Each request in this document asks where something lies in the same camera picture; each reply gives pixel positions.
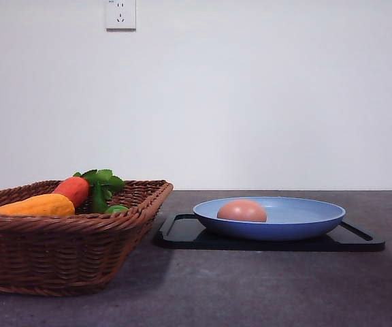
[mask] egg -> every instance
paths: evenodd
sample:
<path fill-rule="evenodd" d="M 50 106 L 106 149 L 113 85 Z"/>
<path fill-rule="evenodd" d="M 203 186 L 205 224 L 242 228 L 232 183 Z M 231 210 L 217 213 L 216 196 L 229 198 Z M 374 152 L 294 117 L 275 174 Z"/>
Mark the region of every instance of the egg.
<path fill-rule="evenodd" d="M 247 199 L 237 199 L 222 205 L 217 212 L 217 218 L 266 222 L 267 213 L 258 202 Z"/>

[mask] blue plate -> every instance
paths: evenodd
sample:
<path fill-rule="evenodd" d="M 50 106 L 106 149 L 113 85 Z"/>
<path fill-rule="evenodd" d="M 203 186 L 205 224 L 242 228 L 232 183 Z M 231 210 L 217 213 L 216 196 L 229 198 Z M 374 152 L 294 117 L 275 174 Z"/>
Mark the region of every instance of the blue plate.
<path fill-rule="evenodd" d="M 264 223 L 217 218 L 219 208 L 231 200 L 258 202 L 267 213 Z M 283 197 L 241 197 L 202 202 L 193 208 L 208 230 L 251 240 L 301 240 L 322 236 L 341 222 L 346 211 L 328 202 Z"/>

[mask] woven basket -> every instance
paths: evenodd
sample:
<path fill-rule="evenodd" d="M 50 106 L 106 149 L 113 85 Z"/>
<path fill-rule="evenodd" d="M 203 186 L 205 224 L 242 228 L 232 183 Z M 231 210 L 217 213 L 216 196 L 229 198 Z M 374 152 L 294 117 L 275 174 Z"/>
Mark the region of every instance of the woven basket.
<path fill-rule="evenodd" d="M 5 189 L 0 206 L 50 193 L 59 183 Z M 127 181 L 108 204 L 129 210 L 112 215 L 88 214 L 88 201 L 70 217 L 0 215 L 0 292 L 71 296 L 103 290 L 172 189 L 166 181 Z"/>

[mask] wall socket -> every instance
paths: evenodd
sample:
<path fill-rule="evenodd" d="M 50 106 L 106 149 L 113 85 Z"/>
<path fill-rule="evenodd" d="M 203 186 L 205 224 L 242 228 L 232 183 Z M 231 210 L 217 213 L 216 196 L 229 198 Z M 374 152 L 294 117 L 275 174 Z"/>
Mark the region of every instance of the wall socket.
<path fill-rule="evenodd" d="M 135 0 L 105 0 L 107 31 L 135 30 Z"/>

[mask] gray countertop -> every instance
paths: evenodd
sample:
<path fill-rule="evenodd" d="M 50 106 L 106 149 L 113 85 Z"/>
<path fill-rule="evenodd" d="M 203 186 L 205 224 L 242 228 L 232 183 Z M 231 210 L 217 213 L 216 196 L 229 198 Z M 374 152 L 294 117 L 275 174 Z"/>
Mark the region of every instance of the gray countertop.
<path fill-rule="evenodd" d="M 338 204 L 386 240 L 371 253 L 174 250 L 165 218 L 232 196 Z M 107 289 L 68 298 L 0 294 L 0 327 L 392 326 L 392 191 L 173 191 Z"/>

